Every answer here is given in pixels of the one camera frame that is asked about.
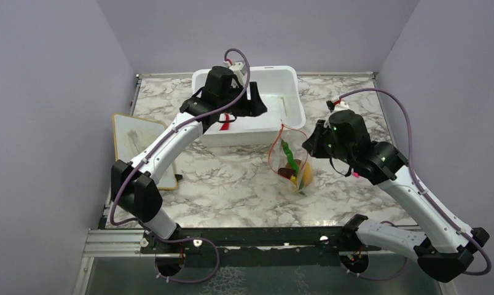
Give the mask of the white plastic bin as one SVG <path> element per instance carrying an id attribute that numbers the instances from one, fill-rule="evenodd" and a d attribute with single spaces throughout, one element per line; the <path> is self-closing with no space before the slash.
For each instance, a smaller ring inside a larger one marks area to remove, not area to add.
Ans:
<path id="1" fill-rule="evenodd" d="M 219 131 L 221 114 L 212 115 L 210 118 L 214 124 L 200 137 L 206 147 L 270 144 L 276 138 L 280 124 L 296 129 L 305 125 L 297 74 L 292 67 L 255 66 L 250 69 L 250 73 L 250 82 L 257 82 L 260 101 L 266 105 L 267 112 L 258 117 L 236 117 L 227 131 Z M 248 88 L 233 88 L 233 78 L 234 73 L 225 66 L 201 69 L 192 76 L 192 91 L 199 97 L 205 96 L 211 109 L 217 109 L 247 91 Z"/>

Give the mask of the green chili pepper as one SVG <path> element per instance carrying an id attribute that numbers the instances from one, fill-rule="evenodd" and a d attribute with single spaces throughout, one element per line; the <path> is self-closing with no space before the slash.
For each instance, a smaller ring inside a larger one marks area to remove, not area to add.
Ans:
<path id="1" fill-rule="evenodd" d="M 287 161 L 288 162 L 293 161 L 294 155 L 292 153 L 291 148 L 289 147 L 289 144 L 285 140 L 281 140 L 281 147 L 282 147 L 284 154 L 286 155 Z"/>

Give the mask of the clear zip top bag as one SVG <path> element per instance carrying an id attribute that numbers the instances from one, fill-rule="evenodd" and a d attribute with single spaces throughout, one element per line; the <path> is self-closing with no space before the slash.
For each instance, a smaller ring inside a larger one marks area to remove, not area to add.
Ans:
<path id="1" fill-rule="evenodd" d="M 306 196 L 313 182 L 311 160 L 302 147 L 307 135 L 299 129 L 280 124 L 272 143 L 267 162 L 285 193 Z"/>

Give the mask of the red chili pepper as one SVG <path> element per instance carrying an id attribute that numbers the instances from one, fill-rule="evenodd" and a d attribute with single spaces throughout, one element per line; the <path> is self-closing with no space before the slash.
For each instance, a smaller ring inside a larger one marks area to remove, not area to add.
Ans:
<path id="1" fill-rule="evenodd" d="M 230 125 L 235 121 L 236 121 L 236 117 L 234 115 L 229 113 L 221 114 L 220 119 L 218 121 L 220 123 L 219 131 L 229 130 Z"/>

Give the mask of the orange citrus fruit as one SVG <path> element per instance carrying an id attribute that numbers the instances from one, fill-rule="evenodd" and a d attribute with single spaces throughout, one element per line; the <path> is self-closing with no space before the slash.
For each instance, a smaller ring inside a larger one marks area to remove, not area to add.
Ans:
<path id="1" fill-rule="evenodd" d="M 310 162 L 304 163 L 299 172 L 299 187 L 307 187 L 313 181 L 312 166 Z"/>

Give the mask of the dark red plum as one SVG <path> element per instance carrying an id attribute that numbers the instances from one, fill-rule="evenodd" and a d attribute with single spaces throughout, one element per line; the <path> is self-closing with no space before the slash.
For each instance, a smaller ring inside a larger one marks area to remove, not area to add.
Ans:
<path id="1" fill-rule="evenodd" d="M 286 167 L 279 168 L 277 173 L 286 179 L 291 179 L 296 176 L 296 171 L 294 169 Z"/>

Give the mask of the brown kiwi fruit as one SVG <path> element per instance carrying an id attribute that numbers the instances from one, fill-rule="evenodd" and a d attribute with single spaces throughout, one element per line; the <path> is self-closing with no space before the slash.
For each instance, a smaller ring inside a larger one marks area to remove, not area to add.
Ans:
<path id="1" fill-rule="evenodd" d="M 301 165 L 301 160 L 299 160 L 299 159 L 294 159 L 293 161 L 288 162 L 288 163 L 285 165 L 285 168 L 288 168 L 288 169 L 293 169 L 293 170 L 299 170 L 300 165 Z"/>

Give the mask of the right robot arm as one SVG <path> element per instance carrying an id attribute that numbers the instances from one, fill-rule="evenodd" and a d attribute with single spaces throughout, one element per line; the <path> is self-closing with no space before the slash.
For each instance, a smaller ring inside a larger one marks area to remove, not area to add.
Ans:
<path id="1" fill-rule="evenodd" d="M 342 245 L 356 250 L 377 246 L 408 258 L 431 278 L 447 283 L 467 272 L 474 253 L 490 238 L 472 228 L 435 197 L 425 197 L 408 160 L 391 143 L 373 141 L 364 119 L 351 110 L 333 112 L 318 120 L 302 147 L 317 159 L 341 160 L 350 171 L 386 192 L 422 229 L 412 232 L 354 215 L 341 230 Z"/>

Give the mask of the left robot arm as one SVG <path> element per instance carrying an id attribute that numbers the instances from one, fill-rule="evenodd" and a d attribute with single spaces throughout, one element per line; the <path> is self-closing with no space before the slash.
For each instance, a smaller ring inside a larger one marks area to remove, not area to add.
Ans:
<path id="1" fill-rule="evenodd" d="M 257 84 L 250 80 L 247 63 L 214 66 L 207 74 L 203 87 L 183 101 L 179 113 L 165 131 L 144 151 L 129 161 L 117 160 L 111 167 L 110 223 L 116 208 L 121 208 L 147 230 L 155 233 L 156 244 L 164 252 L 179 246 L 178 224 L 162 209 L 163 198 L 157 188 L 157 178 L 182 153 L 201 137 L 222 114 L 257 117 L 267 112 Z"/>

